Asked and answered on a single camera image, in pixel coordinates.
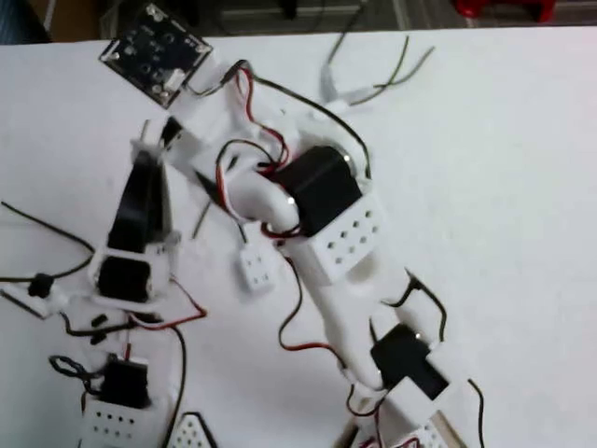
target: white 3d-printed part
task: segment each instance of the white 3d-printed part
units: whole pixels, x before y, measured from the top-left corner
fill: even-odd
[[[302,273],[329,285],[375,248],[382,228],[382,208],[370,191],[311,238],[289,240],[288,252]]]
[[[241,250],[240,265],[244,281],[252,292],[266,292],[273,288],[271,258],[254,245]]]
[[[81,448],[157,448],[167,410],[164,403],[146,409],[89,400],[83,416]]]
[[[168,448],[214,448],[197,415],[186,414],[170,438]]]

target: white table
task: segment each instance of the white table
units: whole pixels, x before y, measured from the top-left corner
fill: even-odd
[[[487,399],[488,446],[591,446],[597,389],[597,30],[411,34],[428,65],[346,118],[369,143],[396,244],[449,309]],[[344,87],[385,80],[403,35],[350,35],[335,68]],[[313,97],[332,35],[211,39],[231,60]],[[130,169],[129,139],[163,112],[97,62],[104,43],[0,48],[0,196],[100,241]],[[286,108],[299,107],[280,99]],[[178,227],[197,206],[174,180]],[[238,238],[210,215],[181,277],[211,316],[189,326],[187,406],[223,447],[327,447],[347,412],[327,353],[276,343],[296,290],[250,299],[232,275]],[[57,271],[76,248],[2,212],[0,272]],[[47,356],[74,342],[0,301],[0,445],[75,446],[80,384]],[[307,301],[289,337],[322,337]],[[457,426],[476,446],[477,399]]]

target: red object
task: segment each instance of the red object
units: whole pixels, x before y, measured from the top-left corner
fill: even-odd
[[[556,0],[456,0],[456,10],[465,17],[475,18],[490,3],[509,3],[514,5],[539,5],[541,7],[537,21],[549,21],[553,14]]]

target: black circuit board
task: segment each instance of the black circuit board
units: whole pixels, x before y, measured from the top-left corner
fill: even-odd
[[[185,85],[212,48],[178,21],[149,4],[123,36],[114,39],[100,61],[164,108],[179,88],[167,89],[173,76]]]

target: wire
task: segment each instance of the wire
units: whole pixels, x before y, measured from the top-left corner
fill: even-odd
[[[295,275],[295,278],[297,280],[298,302],[297,302],[297,305],[294,307],[294,309],[290,312],[288,317],[286,319],[284,319],[284,321],[282,322],[282,325],[278,329],[278,344],[280,344],[280,346],[288,352],[299,352],[302,350],[309,350],[312,348],[326,349],[328,352],[330,352],[332,355],[334,355],[334,357],[336,357],[341,368],[343,370],[346,370],[348,368],[348,365],[346,364],[344,359],[342,359],[342,357],[338,354],[338,352],[334,349],[334,347],[332,347],[329,343],[301,343],[301,344],[297,344],[297,345],[289,345],[284,342],[284,340],[282,338],[284,330],[288,326],[288,324],[292,321],[292,319],[294,319],[295,316],[299,313],[300,307],[302,306],[302,302],[303,302],[302,284],[300,283],[300,277],[299,277],[299,272],[297,271],[297,267],[295,266],[292,259],[285,258],[285,260],[292,268],[292,273]],[[385,399],[385,395],[384,395],[381,399],[379,399],[377,401],[377,403],[375,403],[375,406],[373,406],[373,408],[370,411],[367,411],[365,413],[360,413],[358,411],[355,411],[353,409],[353,407],[351,406],[351,399],[353,398],[353,395],[354,395],[354,385],[351,385],[350,392],[348,393],[348,397],[346,398],[346,409],[348,409],[348,411],[355,417],[371,417],[373,414],[375,414],[380,409],[380,406],[382,406],[383,400]]]
[[[187,297],[188,301],[190,301],[191,305],[193,305],[193,307],[195,308],[195,310],[197,310],[197,313],[195,315],[189,316],[189,317],[185,317],[182,319],[178,319],[175,320],[173,322],[167,322],[167,323],[163,323],[163,322],[159,322],[159,323],[147,323],[144,322],[143,320],[141,320],[139,317],[137,317],[134,314],[129,314],[129,317],[131,318],[131,320],[137,324],[138,327],[141,327],[142,329],[148,329],[150,331],[160,331],[162,329],[172,329],[177,325],[181,325],[181,324],[185,324],[187,322],[191,322],[193,320],[198,320],[198,319],[203,319],[204,317],[207,316],[207,310],[205,310],[204,308],[202,308],[196,301],[195,299],[193,299],[193,296],[190,295],[190,293],[178,282],[178,280],[176,280],[174,277],[172,277],[170,279],[170,281],[172,283],[174,283],[182,292],[183,294]]]
[[[301,235],[300,224],[297,224],[295,227],[293,227],[289,231],[283,231],[281,233],[276,233],[275,231],[270,230],[267,222],[261,223],[261,233],[263,233],[264,236],[271,238],[272,240],[280,240],[280,239],[285,240],[287,238],[294,238],[296,236]]]
[[[207,204],[203,207],[203,210],[201,210],[201,214],[199,215],[199,219],[197,220],[197,224],[195,224],[195,229],[193,229],[192,236],[190,237],[191,240],[194,240],[194,239],[197,238],[197,235],[199,234],[199,229],[203,225],[203,221],[205,220],[205,217],[207,217],[207,212],[209,212],[209,209],[212,206],[212,203],[213,202],[210,199],[207,202]]]
[[[429,48],[423,54],[423,56],[421,57],[421,59],[415,64],[415,66],[412,67],[412,69],[405,76],[403,76],[401,79],[397,79],[396,81],[392,81],[392,82],[389,82],[387,84],[376,84],[373,87],[375,87],[377,89],[382,89],[384,86],[397,86],[398,84],[403,84],[403,83],[407,82],[409,79],[411,79],[412,77],[414,77],[417,74],[417,72],[421,69],[421,67],[423,66],[423,64],[427,60],[427,58],[429,56],[431,56],[431,53],[433,53],[435,49],[436,49],[435,47]]]
[[[383,395],[383,397],[378,399],[378,401],[375,403],[373,408],[371,408],[369,411],[366,411],[364,413],[355,411],[353,406],[351,406],[351,400],[353,399],[353,395],[354,395],[354,385],[351,385],[350,392],[348,393],[348,397],[346,398],[346,409],[348,409],[348,412],[351,413],[352,415],[354,415],[355,417],[371,417],[380,409],[380,407],[383,404],[383,401],[385,400],[385,395],[387,395],[387,393],[385,395]]]
[[[137,324],[128,321],[125,324],[113,325],[111,327],[103,327],[100,329],[72,329],[71,321],[68,318],[68,316],[62,312],[59,313],[59,316],[64,321],[64,331],[66,332],[66,334],[77,338],[86,338],[88,336],[95,336],[98,334],[110,334],[117,331],[123,331],[125,329],[134,329],[135,327],[137,327]]]
[[[236,225],[239,228],[239,233],[241,234],[241,238],[243,239],[243,243],[248,244],[249,243],[249,239],[246,236],[246,231],[244,231],[243,224],[241,224],[240,222],[237,222]]]
[[[247,118],[249,119],[249,121],[251,121],[252,123],[256,124],[259,128],[261,128],[261,130],[263,132],[268,133],[269,135],[271,135],[273,138],[275,138],[280,143],[280,146],[281,146],[280,157],[278,159],[277,166],[274,166],[274,165],[271,166],[271,171],[273,171],[273,170],[277,169],[278,167],[285,165],[290,160],[290,150],[288,149],[288,145],[286,144],[286,141],[285,141],[283,135],[281,135],[275,129],[270,128],[269,126],[266,126],[266,125],[260,123],[259,121],[257,121],[255,119],[255,116],[253,115],[252,106],[253,106],[254,86],[253,86],[252,70],[245,66],[242,66],[239,69],[239,71],[236,72],[236,76],[235,76],[236,87],[238,88],[239,93],[241,95],[243,95],[243,90],[241,89],[241,83],[239,80],[239,73],[243,73],[247,79],[248,90],[247,90],[247,95],[246,95],[245,103],[244,103],[244,111],[246,113]]]
[[[439,337],[439,341],[443,343],[445,341],[446,324],[448,323],[448,312],[446,311],[446,308],[444,307],[443,303],[437,298],[437,296],[431,291],[431,289],[426,287],[423,284],[423,282],[421,280],[419,280],[413,273],[410,273],[409,271],[407,271],[407,274],[410,277],[410,282],[409,282],[409,285],[407,286],[407,290],[405,291],[402,298],[396,303],[384,302],[384,304],[391,306],[392,308],[400,308],[409,299],[410,293],[413,290],[417,289],[417,290],[423,291],[427,295],[427,297],[429,297],[429,299],[431,299],[431,301],[435,304],[435,306],[438,308],[439,312],[441,313],[438,337]]]
[[[385,83],[382,87],[378,88],[377,91],[374,91],[371,95],[368,95],[365,98],[362,98],[360,100],[353,101],[349,105],[362,105],[362,104],[366,103],[367,101],[371,101],[372,99],[374,99],[374,98],[380,96],[382,93],[384,93],[392,85],[392,82],[398,75],[398,72],[400,71],[400,68],[402,67],[402,63],[404,62],[404,57],[406,56],[407,50],[409,49],[409,42],[410,42],[410,36],[407,35],[406,38],[404,39],[404,45],[402,46],[402,53],[400,54],[400,58],[398,59],[398,64],[396,65],[395,69],[392,71],[392,75],[388,79],[388,82]]]
[[[365,144],[363,139],[359,136],[359,134],[356,133],[354,131],[354,129],[348,125],[348,123],[346,123],[343,119],[338,117],[336,114],[334,114],[329,109],[323,107],[322,105],[317,104],[315,101],[310,100],[309,98],[306,98],[299,93],[291,91],[287,87],[281,86],[280,84],[277,84],[277,83],[270,81],[268,79],[265,79],[263,77],[258,77],[255,73],[253,73],[252,76],[253,76],[253,79],[255,80],[255,82],[257,82],[263,86],[269,87],[270,89],[275,89],[277,91],[280,91],[284,95],[290,96],[291,98],[294,98],[295,100],[298,100],[298,101],[304,103],[305,105],[309,105],[312,108],[321,112],[322,114],[326,115],[332,121],[335,121],[337,124],[339,124],[341,126],[341,128],[344,129],[344,131],[346,131],[354,140],[356,140],[356,142],[359,144],[359,146],[361,146],[361,148],[363,149],[363,153],[365,154],[365,159],[367,162],[367,166],[365,167],[365,177],[367,179],[371,179],[371,160],[370,160],[370,155],[369,155],[367,145]]]
[[[74,361],[70,357],[65,357],[62,355],[53,355],[48,358],[49,365],[52,366],[56,372],[60,373],[61,375],[67,376],[69,378],[77,378],[81,380],[83,386],[85,387],[85,392],[90,395],[99,395],[100,391],[94,389],[91,386],[91,380],[96,380],[104,376],[105,367],[109,364],[111,360],[115,358],[114,355],[109,355],[108,360],[106,361],[105,365],[101,367],[98,371],[87,371],[81,364]]]
[[[52,224],[49,224],[46,221],[44,221],[38,217],[33,217],[33,216],[19,210],[18,208],[10,205],[9,203],[1,201],[0,204],[3,205],[5,208],[7,208],[8,210],[10,210],[13,213],[16,213],[17,215],[19,215],[21,217],[25,217],[25,218],[39,224],[40,226],[45,227],[46,229],[48,229],[50,231],[53,231],[54,233],[57,233],[65,238],[68,238],[71,241],[74,241],[75,243],[82,245],[83,247],[85,247],[86,249],[88,249],[91,252],[91,255],[88,258],[86,258],[83,262],[79,263],[77,266],[75,266],[67,271],[63,271],[61,273],[55,273],[55,274],[51,275],[51,277],[54,280],[57,280],[59,278],[64,278],[68,275],[71,275],[72,273],[76,273],[91,263],[91,259],[92,259],[93,253],[95,252],[95,249],[93,248],[93,246],[90,243],[85,241],[83,238],[80,238],[69,231],[65,231],[56,226],[53,226]],[[0,277],[0,282],[4,282],[4,283],[29,283],[29,282],[33,282],[34,280],[35,280],[34,277]]]
[[[336,57],[336,53],[338,53],[338,50],[340,49],[342,42],[344,42],[344,38],[346,37],[346,35],[348,35],[351,32],[353,27],[358,22],[359,18],[361,17],[363,12],[365,11],[365,8],[367,7],[367,3],[368,3],[368,0],[361,0],[361,6],[354,12],[354,14],[346,22],[346,25],[344,26],[344,29],[340,33],[338,40],[336,41],[336,43],[334,44],[334,47],[332,47],[332,50],[329,52],[329,55],[327,56],[327,65],[332,64],[332,61]]]
[[[473,386],[477,395],[479,395],[479,420],[478,420],[478,431],[479,431],[479,445],[481,448],[485,448],[485,441],[483,438],[483,414],[485,412],[485,398],[483,397],[483,392],[481,392],[480,387],[475,383],[471,378],[469,378],[468,383]]]
[[[414,448],[419,448],[421,446],[421,442],[419,441],[418,437],[411,437],[401,445],[397,446],[396,448],[412,448],[412,444],[414,443]]]
[[[176,403],[172,412],[172,418],[170,419],[170,423],[168,424],[166,436],[164,437],[163,443],[161,444],[161,448],[168,447],[168,442],[170,441],[170,436],[172,436],[172,431],[176,423],[176,416],[178,415],[178,411],[180,411],[180,403],[182,402],[183,395],[185,393],[185,383],[187,382],[187,344],[185,343],[185,337],[183,336],[183,333],[180,331],[180,329],[178,329],[178,327],[172,327],[171,330],[174,332],[174,334],[176,334],[176,337],[180,342],[180,386],[178,387],[178,397],[176,398]]]
[[[299,313],[299,310],[300,310],[300,307],[302,306],[302,301],[303,301],[302,285],[300,283],[300,277],[299,277],[297,268],[295,266],[295,263],[292,261],[292,259],[289,259],[289,258],[285,258],[285,260],[292,268],[292,273],[295,275],[295,278],[297,280],[298,302],[297,302],[296,306],[294,307],[294,309],[290,312],[288,317],[286,319],[284,319],[284,321],[282,322],[282,325],[278,329],[278,344],[280,344],[280,346],[288,352],[299,352],[302,350],[309,350],[312,348],[323,348],[323,349],[329,351],[332,355],[334,355],[336,357],[336,359],[340,363],[343,370],[346,369],[346,367],[347,367],[346,363],[340,357],[338,352],[336,352],[336,350],[334,350],[334,348],[329,343],[300,343],[297,345],[289,345],[284,342],[283,337],[282,337],[284,330],[288,326],[288,324],[292,321],[292,319],[294,319],[295,316]]]

